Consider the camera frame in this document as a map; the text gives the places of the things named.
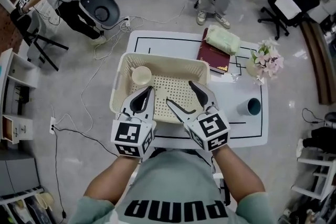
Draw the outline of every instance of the white stool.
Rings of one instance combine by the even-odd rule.
[[[335,190],[335,187],[332,186],[332,181],[336,173],[336,160],[333,161],[319,161],[317,159],[306,159],[306,158],[298,158],[298,162],[300,163],[308,163],[308,164],[314,164],[314,165],[320,165],[320,166],[328,166],[328,173],[313,173],[314,176],[318,177],[324,177],[326,180],[324,182],[324,186],[322,189],[322,192],[320,194],[314,193],[312,191],[308,191],[303,188],[299,188],[297,186],[292,186],[291,190],[294,190],[298,193],[301,193],[303,195],[318,199],[318,200],[324,200],[329,193]]]

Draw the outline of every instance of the black lettering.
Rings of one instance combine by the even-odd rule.
[[[153,221],[160,221],[160,222],[169,222],[169,223],[180,223],[182,218],[181,213],[181,203],[180,202],[173,202],[173,213],[172,219],[170,219],[170,202],[163,201],[161,213],[159,216],[159,201],[152,201],[151,207],[149,208],[148,219]]]
[[[224,204],[221,201],[215,201],[214,205],[207,205],[210,218],[227,218]]]
[[[194,221],[193,205],[195,206],[197,220],[198,221],[205,220],[206,215],[205,215],[203,203],[201,201],[191,201],[191,202],[186,202],[184,204],[184,221],[185,222]]]
[[[139,200],[131,201],[130,205],[127,206],[124,214],[128,217],[144,218],[148,204],[149,201],[146,200],[141,202],[139,202]]]

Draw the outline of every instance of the white paper on chair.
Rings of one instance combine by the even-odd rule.
[[[275,5],[288,20],[293,19],[302,11],[293,0],[276,0]]]

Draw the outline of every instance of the tabletop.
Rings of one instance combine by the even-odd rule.
[[[127,52],[155,54],[174,58],[196,59],[201,45],[201,34],[167,31],[137,30],[132,32]],[[217,99],[231,126],[230,147],[264,145],[268,138],[268,89],[267,82],[257,85],[247,73],[245,63],[251,50],[256,51],[258,44],[241,42],[237,55],[231,56],[228,73],[224,75],[211,71],[211,81],[207,87]],[[237,106],[247,99],[257,98],[261,112],[257,116],[241,116]],[[201,149],[179,124],[157,122],[154,147]]]

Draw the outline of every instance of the perforated basket bottom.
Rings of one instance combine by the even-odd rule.
[[[196,94],[188,84],[187,79],[180,79],[167,76],[153,75],[151,86],[155,89],[155,114],[154,119],[158,121],[180,123],[177,117],[166,105],[166,98],[169,98],[179,104],[186,111],[202,109]],[[135,83],[131,86],[131,93],[143,88]]]

